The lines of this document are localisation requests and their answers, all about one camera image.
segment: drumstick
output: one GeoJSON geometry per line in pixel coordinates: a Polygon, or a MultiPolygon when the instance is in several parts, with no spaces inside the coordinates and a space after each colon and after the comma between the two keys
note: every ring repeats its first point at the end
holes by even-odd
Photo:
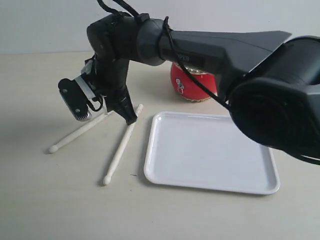
{"type": "Polygon", "coordinates": [[[104,112],[104,113],[100,114],[99,116],[95,117],[94,119],[92,119],[91,121],[89,121],[88,123],[86,123],[85,125],[81,126],[77,130],[75,130],[74,132],[72,132],[71,134],[69,134],[68,136],[63,138],[61,141],[59,141],[55,145],[51,146],[49,148],[49,153],[53,154],[56,151],[58,151],[60,148],[62,148],[65,145],[69,144],[70,142],[72,142],[73,140],[75,140],[76,138],[78,138],[79,136],[84,134],[86,131],[88,131],[89,129],[93,128],[95,125],[97,125],[101,121],[103,121],[112,112],[113,111],[110,111],[108,113],[104,112]]]}
{"type": "MultiPolygon", "coordinates": [[[[144,106],[142,104],[139,104],[138,108],[135,111],[136,116],[138,116],[141,113],[143,108],[144,108],[144,106]]],[[[120,162],[120,159],[121,159],[122,155],[124,154],[125,148],[126,148],[128,142],[129,142],[129,139],[130,139],[130,137],[132,135],[132,132],[134,130],[135,125],[136,125],[136,122],[132,123],[131,125],[129,125],[127,127],[127,129],[125,131],[125,134],[124,134],[124,136],[123,136],[123,138],[121,140],[121,143],[120,143],[118,149],[116,150],[115,155],[114,155],[114,157],[112,159],[112,162],[110,164],[109,170],[108,170],[106,176],[103,179],[103,183],[105,185],[108,185],[111,182],[111,178],[112,178],[113,174],[115,173],[115,171],[117,169],[117,166],[118,166],[118,164],[120,162]]]]}

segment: white table surface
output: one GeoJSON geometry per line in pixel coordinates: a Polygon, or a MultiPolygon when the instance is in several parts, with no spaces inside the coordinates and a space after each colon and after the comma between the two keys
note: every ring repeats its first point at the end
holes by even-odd
{"type": "Polygon", "coordinates": [[[91,56],[0,56],[1,240],[319,238],[320,167],[279,151],[274,155],[281,186],[269,196],[148,183],[143,164],[155,114],[227,114],[213,100],[191,103],[179,97],[170,83],[169,62],[130,64],[131,98],[144,109],[108,187],[99,182],[126,129],[121,117],[113,114],[57,153],[45,154],[82,124],[57,85],[78,76],[91,56]]]}

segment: red container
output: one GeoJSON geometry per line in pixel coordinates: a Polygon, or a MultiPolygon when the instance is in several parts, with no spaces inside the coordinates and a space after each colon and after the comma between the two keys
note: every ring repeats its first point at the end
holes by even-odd
{"type": "MultiPolygon", "coordinates": [[[[211,92],[217,92],[216,79],[212,74],[190,67],[186,67],[186,69],[211,92]]],[[[172,86],[182,97],[192,101],[203,101],[210,98],[210,96],[199,88],[176,63],[172,63],[170,75],[172,86]]]]}

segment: white wall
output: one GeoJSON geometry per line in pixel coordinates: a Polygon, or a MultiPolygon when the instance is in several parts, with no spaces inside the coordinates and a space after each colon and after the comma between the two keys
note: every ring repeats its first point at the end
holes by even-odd
{"type": "MultiPolygon", "coordinates": [[[[318,35],[319,0],[127,0],[175,30],[318,35]]],[[[86,27],[105,15],[96,0],[0,0],[0,54],[91,50],[86,27]]]]}

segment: white tray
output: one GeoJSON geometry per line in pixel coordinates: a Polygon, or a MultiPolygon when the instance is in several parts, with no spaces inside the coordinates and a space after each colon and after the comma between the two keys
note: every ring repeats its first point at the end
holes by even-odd
{"type": "Polygon", "coordinates": [[[247,194],[280,187],[270,149],[247,138],[229,116],[157,114],[144,174],[154,184],[247,194]]]}

